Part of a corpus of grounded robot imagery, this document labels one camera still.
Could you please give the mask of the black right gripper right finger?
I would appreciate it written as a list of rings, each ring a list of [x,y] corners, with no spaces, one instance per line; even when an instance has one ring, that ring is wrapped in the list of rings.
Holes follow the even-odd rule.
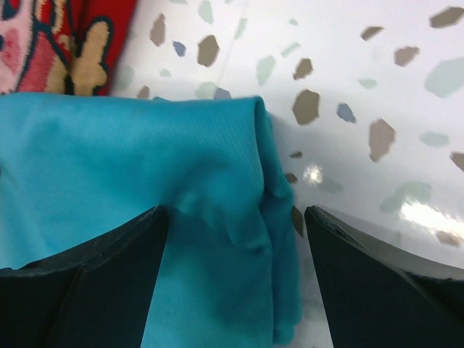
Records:
[[[317,206],[304,219],[335,347],[463,346],[463,269],[406,252]]]

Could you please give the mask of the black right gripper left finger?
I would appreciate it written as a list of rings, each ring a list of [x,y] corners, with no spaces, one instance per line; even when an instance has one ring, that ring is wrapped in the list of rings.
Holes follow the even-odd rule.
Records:
[[[155,207],[85,243],[1,270],[3,347],[140,347],[167,241]]]

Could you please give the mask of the teal t shirt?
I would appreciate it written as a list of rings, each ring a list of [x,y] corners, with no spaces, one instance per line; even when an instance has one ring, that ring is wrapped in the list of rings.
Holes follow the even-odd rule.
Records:
[[[1,98],[1,266],[170,215],[144,347],[274,347],[302,316],[272,123],[259,97]]]

